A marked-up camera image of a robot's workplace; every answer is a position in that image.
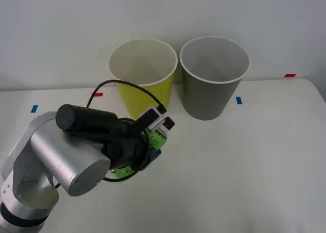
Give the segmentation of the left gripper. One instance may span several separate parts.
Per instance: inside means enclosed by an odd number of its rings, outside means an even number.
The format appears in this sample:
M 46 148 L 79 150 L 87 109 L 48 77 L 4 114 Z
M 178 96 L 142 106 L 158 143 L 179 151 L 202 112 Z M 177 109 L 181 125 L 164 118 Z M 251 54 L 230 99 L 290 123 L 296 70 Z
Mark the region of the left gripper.
M 161 155 L 161 149 L 154 151 L 147 131 L 139 134 L 130 133 L 129 127 L 135 120 L 119 119 L 119 121 L 122 122 L 122 128 L 116 134 L 111 134 L 102 148 L 102 153 L 110 159 L 109 169 L 128 167 L 142 171 Z

